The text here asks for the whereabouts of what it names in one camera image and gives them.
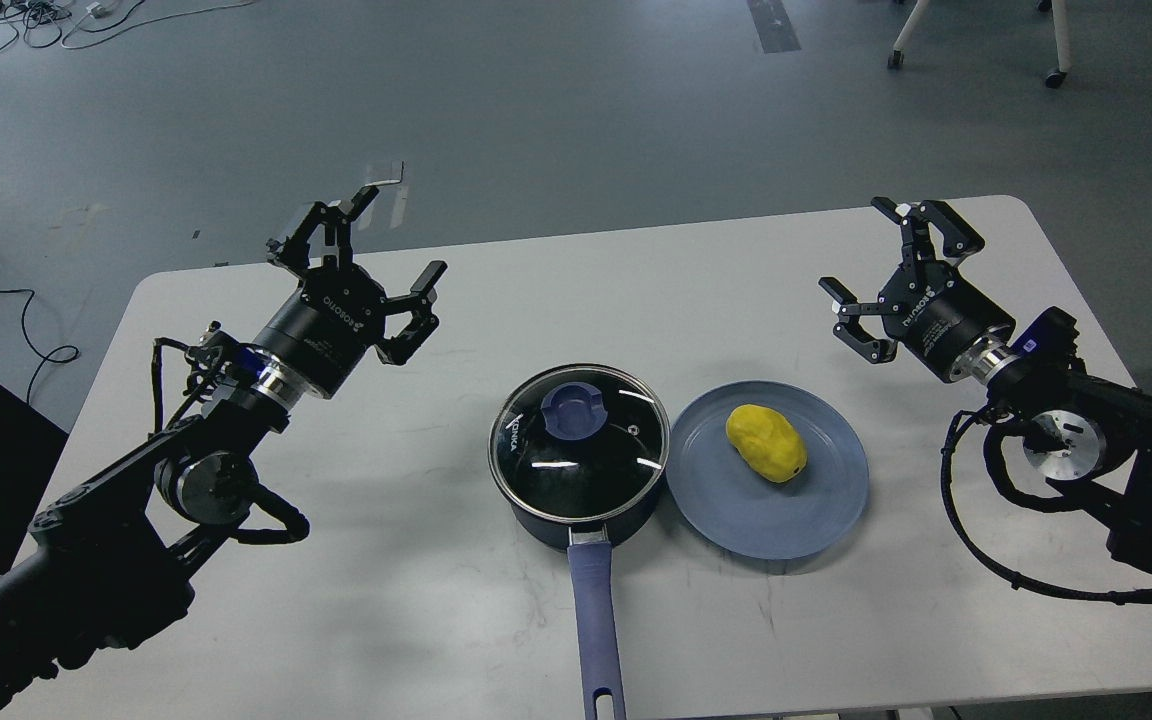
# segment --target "black robotic arm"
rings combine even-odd
[[[878,301],[861,304],[832,276],[820,278],[820,286],[835,301],[833,333],[870,363],[895,359],[903,344],[942,382],[972,377],[986,386],[987,404],[961,414],[942,449],[942,495],[958,536],[1013,588],[1078,600],[1152,602],[1152,588],[1070,591],[1005,568],[967,537],[950,492],[952,454],[961,437],[973,424],[988,425],[984,461],[1006,500],[1038,511],[1087,511],[1111,530],[1112,558],[1152,574],[1152,397],[1087,374],[1075,344],[1075,320],[1059,306],[1009,343],[1015,320],[958,273],[967,256],[983,250],[984,240],[945,202],[897,205],[876,197],[873,205],[900,225],[902,240],[901,263]],[[945,259],[937,258],[931,227],[943,236]],[[865,314],[881,316],[887,338],[861,327]],[[1059,495],[1029,495],[1011,484],[1002,458],[1007,438],[1021,439],[1030,465]],[[1132,456],[1124,492],[1094,482]]]
[[[434,283],[447,265],[430,263],[411,291],[388,297],[353,263],[349,229],[378,194],[365,185],[350,200],[316,202],[270,263],[298,279],[297,290],[251,343],[212,323],[197,346],[156,342],[156,432],[96,477],[60,497],[32,521],[38,550],[0,578],[0,708],[33,679],[86,664],[96,650],[134,649],[184,617],[189,578],[229,539],[300,541],[310,524],[260,484],[248,456],[268,433],[287,427],[305,395],[332,397],[376,346],[382,363],[403,364],[438,327]],[[335,252],[310,264],[310,240],[323,228]],[[385,336],[385,318],[411,320]],[[182,348],[195,366],[185,404],[166,427],[159,397],[161,347]],[[184,416],[200,401],[200,414]],[[197,528],[164,543],[146,520],[152,488]],[[282,529],[248,529],[252,506]]]

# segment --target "pot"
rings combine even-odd
[[[586,720],[598,717],[600,698],[626,720],[612,546],[646,523],[664,486],[669,422],[659,397],[605,365],[545,370],[503,402],[490,454],[497,486],[522,526],[567,552]]]

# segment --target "table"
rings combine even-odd
[[[964,266],[970,281],[1021,325],[1063,306],[1094,372],[1130,382],[1024,204],[954,206],[988,241]],[[407,366],[369,356],[332,401],[302,401],[253,455],[262,479],[314,523],[310,538],[223,548],[196,575],[188,619],[36,682],[1,717],[576,719],[566,560],[518,526],[486,460],[508,393],[568,361],[639,376],[675,416],[719,384],[796,384],[850,420],[872,471],[858,526],[804,564],[733,556],[664,498],[613,555],[631,717],[1152,688],[1152,607],[1013,592],[943,518],[937,448],[983,388],[942,386],[905,353],[870,366],[832,336],[817,278],[872,297],[899,247],[895,225],[851,209],[364,256],[391,291],[447,260],[444,324]],[[151,338],[196,338],[211,319],[252,338],[291,290],[291,275],[264,265],[142,282],[50,498],[145,438]],[[964,442],[955,487],[983,547],[1078,588],[1152,584],[1108,560],[1092,520],[1000,500],[975,458],[978,438]],[[152,506],[165,536],[185,526]]]

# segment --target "blue plate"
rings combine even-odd
[[[744,404],[771,407],[803,435],[808,467],[796,478],[768,483],[727,441],[727,416]],[[700,535],[760,560],[829,547],[869,499],[865,448],[851,425],[826,401],[781,382],[733,382],[692,401],[673,424],[666,480]]]

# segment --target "logo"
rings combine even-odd
[[[910,324],[914,324],[914,320],[918,319],[919,314],[923,314],[923,309],[927,306],[927,303],[935,296],[937,291],[932,290],[932,288],[927,288],[927,293],[925,293],[922,300],[918,301],[918,305],[915,305],[914,310],[909,311],[908,318],[901,320],[901,325],[904,325],[907,328],[910,327]]]
[[[323,304],[328,306],[328,310],[332,310],[333,313],[338,314],[338,318],[344,320],[349,327],[353,327],[354,329],[362,328],[362,323],[357,323],[353,319],[353,314],[349,314],[343,306],[335,304],[335,302],[333,302],[328,296],[323,296]]]
[[[509,452],[518,449],[518,420],[522,420],[522,415],[518,415],[517,418],[509,420],[509,424],[506,425],[506,427],[509,429]]]

